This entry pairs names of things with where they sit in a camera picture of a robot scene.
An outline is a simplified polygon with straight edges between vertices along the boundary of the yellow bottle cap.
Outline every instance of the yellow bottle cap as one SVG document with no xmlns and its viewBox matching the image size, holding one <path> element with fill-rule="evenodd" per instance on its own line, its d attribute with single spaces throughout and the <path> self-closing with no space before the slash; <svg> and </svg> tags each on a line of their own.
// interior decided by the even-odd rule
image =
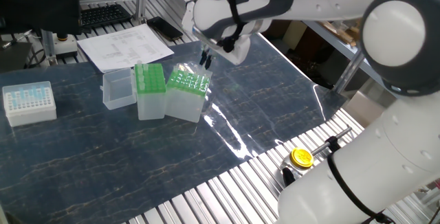
<svg viewBox="0 0 440 224">
<path fill-rule="evenodd" d="M 290 152 L 290 161 L 301 169 L 309 169 L 314 164 L 314 157 L 305 149 L 294 148 Z"/>
</svg>

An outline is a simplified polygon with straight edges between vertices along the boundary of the dark blue table mat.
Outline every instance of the dark blue table mat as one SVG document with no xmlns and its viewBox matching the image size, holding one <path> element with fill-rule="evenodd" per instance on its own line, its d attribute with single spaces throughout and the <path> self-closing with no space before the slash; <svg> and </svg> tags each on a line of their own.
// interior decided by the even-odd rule
<svg viewBox="0 0 440 224">
<path fill-rule="evenodd" d="M 163 61 L 200 59 L 200 42 Z M 0 111 L 0 202 L 24 223 L 121 224 L 322 124 L 344 98 L 304 77 L 259 36 L 246 61 L 213 62 L 198 124 L 139 121 L 102 103 L 90 63 L 0 75 L 0 87 L 49 80 L 58 118 L 11 128 Z"/>
</svg>

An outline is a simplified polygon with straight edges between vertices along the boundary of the wire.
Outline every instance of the wire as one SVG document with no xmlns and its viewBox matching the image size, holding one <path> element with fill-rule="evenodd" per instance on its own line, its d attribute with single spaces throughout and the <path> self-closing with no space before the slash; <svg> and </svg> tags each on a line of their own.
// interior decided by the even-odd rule
<svg viewBox="0 0 440 224">
<path fill-rule="evenodd" d="M 440 206 L 437 208 L 437 211 L 435 212 L 434 216 L 431 218 L 431 221 L 429 221 L 428 224 L 432 224 L 432 222 L 434 221 L 435 217 L 437 217 L 439 212 L 440 212 Z"/>
<path fill-rule="evenodd" d="M 35 52 L 35 54 L 33 56 L 31 56 L 31 58 L 29 59 L 29 64 L 25 65 L 25 69 L 29 69 L 31 67 L 35 67 L 39 64 L 41 64 L 44 59 L 46 58 L 45 55 L 43 55 L 43 57 L 40 59 L 40 61 L 38 61 L 36 64 L 32 65 L 32 61 L 35 59 L 35 61 L 37 60 L 36 55 L 40 54 L 41 52 L 44 52 L 44 49 L 40 49 L 39 51 Z"/>
</svg>

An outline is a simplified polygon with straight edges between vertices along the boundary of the robotic arm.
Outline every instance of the robotic arm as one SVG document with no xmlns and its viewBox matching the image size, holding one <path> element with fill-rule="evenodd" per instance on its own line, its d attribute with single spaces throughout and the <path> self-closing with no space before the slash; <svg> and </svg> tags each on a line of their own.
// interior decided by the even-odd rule
<svg viewBox="0 0 440 224">
<path fill-rule="evenodd" d="M 360 18 L 373 0 L 197 0 L 188 4 L 184 27 L 238 65 L 248 54 L 249 35 L 265 31 L 272 19 Z"/>
<path fill-rule="evenodd" d="M 272 19 L 363 16 L 361 49 L 402 96 L 281 192 L 277 224 L 392 223 L 384 208 L 440 177 L 440 0 L 196 0 L 187 14 L 193 32 L 234 64 L 245 59 L 249 35 Z"/>
</svg>

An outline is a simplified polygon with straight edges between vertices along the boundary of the shelf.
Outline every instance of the shelf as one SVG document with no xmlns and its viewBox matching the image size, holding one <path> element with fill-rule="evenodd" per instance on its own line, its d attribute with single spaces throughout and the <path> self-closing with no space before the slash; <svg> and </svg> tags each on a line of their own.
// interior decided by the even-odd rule
<svg viewBox="0 0 440 224">
<path fill-rule="evenodd" d="M 319 34 L 319 36 L 321 36 L 324 40 L 326 40 L 330 45 L 335 47 L 335 49 L 337 49 L 342 55 L 346 56 L 349 60 L 351 60 L 358 51 L 357 47 L 352 47 L 342 42 L 338 37 L 333 35 L 327 29 L 323 28 L 323 26 L 321 26 L 318 22 L 303 21 L 303 23 L 306 24 L 308 27 L 310 27 L 317 34 Z M 364 62 L 360 65 L 360 69 L 362 69 L 368 76 L 370 76 L 374 81 L 376 81 L 386 89 L 382 81 L 382 78 L 376 73 L 376 71 L 374 71 L 373 68 L 371 68 L 371 66 L 366 61 L 366 59 L 364 59 Z M 390 93 L 393 94 L 396 98 L 398 98 L 397 94 L 392 92 Z"/>
</svg>

